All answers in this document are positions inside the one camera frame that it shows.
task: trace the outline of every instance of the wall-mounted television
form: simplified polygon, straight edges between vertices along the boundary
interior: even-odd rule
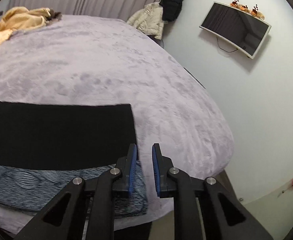
[[[214,33],[254,58],[271,25],[235,7],[214,2],[200,28]]]

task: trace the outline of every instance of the white puffer jacket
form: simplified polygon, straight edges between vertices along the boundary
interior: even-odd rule
[[[164,23],[162,21],[163,7],[158,2],[144,5],[127,21],[127,24],[135,27],[145,35],[155,35],[156,39],[162,39]]]

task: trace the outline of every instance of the power cord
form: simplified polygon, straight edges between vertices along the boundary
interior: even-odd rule
[[[233,50],[233,51],[226,51],[225,49],[222,49],[222,48],[220,47],[219,40],[218,40],[217,36],[216,36],[216,42],[217,42],[217,45],[219,46],[219,48],[220,48],[221,50],[224,50],[224,51],[227,52],[227,53],[232,53],[232,52],[235,52],[235,51],[238,50],[238,49],[235,49],[235,50]]]

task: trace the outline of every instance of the fuzzy bed cover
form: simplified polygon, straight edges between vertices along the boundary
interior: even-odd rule
[[[218,174],[233,153],[232,133],[206,90],[164,49],[122,20],[63,16],[17,32],[0,46],[0,101],[64,105],[131,104],[148,211],[114,229],[173,210],[156,196],[151,150],[190,176]],[[31,217],[0,207],[0,227],[17,233]]]

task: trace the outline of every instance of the triangular cutout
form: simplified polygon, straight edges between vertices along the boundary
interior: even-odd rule
[[[63,217],[70,201],[71,194],[65,194],[61,200],[44,216],[43,221],[53,226],[59,227],[62,224]]]
[[[219,193],[218,198],[220,200],[224,216],[227,224],[232,227],[245,221],[245,217],[242,213],[228,200],[228,198]]]

